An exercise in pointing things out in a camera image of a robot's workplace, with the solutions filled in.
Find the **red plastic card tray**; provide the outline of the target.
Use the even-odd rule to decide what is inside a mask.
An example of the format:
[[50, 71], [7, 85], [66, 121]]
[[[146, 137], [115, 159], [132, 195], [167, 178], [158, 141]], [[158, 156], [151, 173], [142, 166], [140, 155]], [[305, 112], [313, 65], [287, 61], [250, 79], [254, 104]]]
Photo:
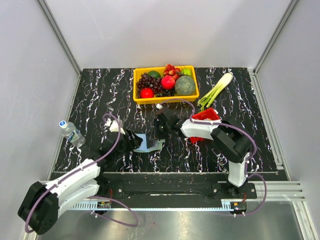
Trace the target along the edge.
[[[193, 120], [201, 121], [220, 121], [221, 118], [218, 116], [216, 111], [213, 108], [208, 108], [192, 116]], [[192, 125], [188, 126], [186, 129], [187, 137], [190, 139], [192, 144], [196, 142], [201, 142], [204, 139], [212, 139], [210, 137], [211, 132], [208, 129], [208, 125]]]

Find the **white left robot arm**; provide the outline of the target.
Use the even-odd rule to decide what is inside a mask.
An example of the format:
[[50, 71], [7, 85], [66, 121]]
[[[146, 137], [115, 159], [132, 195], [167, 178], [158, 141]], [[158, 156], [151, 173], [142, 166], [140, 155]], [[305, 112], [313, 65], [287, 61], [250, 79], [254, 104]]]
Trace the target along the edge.
[[111, 132], [99, 146], [86, 148], [85, 159], [64, 175], [41, 183], [33, 183], [17, 215], [24, 220], [26, 233], [48, 232], [67, 210], [85, 199], [100, 198], [107, 202], [120, 198], [121, 183], [111, 183], [104, 172], [121, 156], [142, 147], [146, 137], [123, 128], [113, 120]]

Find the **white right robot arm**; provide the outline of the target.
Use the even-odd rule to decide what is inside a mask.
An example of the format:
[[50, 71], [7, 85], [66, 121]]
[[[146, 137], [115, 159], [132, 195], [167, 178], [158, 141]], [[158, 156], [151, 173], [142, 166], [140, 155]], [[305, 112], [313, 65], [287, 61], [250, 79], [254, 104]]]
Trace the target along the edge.
[[248, 158], [256, 153], [257, 146], [240, 124], [234, 120], [180, 119], [164, 107], [156, 112], [154, 136], [160, 140], [170, 134], [214, 141], [228, 161], [228, 194], [239, 198], [245, 193]]

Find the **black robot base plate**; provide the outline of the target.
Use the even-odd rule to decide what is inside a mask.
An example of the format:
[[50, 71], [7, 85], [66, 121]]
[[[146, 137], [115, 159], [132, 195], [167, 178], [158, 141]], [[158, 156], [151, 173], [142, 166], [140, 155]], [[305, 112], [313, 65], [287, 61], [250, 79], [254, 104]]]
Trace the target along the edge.
[[241, 202], [257, 199], [256, 188], [247, 180], [241, 187], [229, 183], [225, 173], [120, 173], [104, 172], [118, 188], [120, 198], [110, 201], [130, 207], [179, 205], [202, 207], [218, 200]]

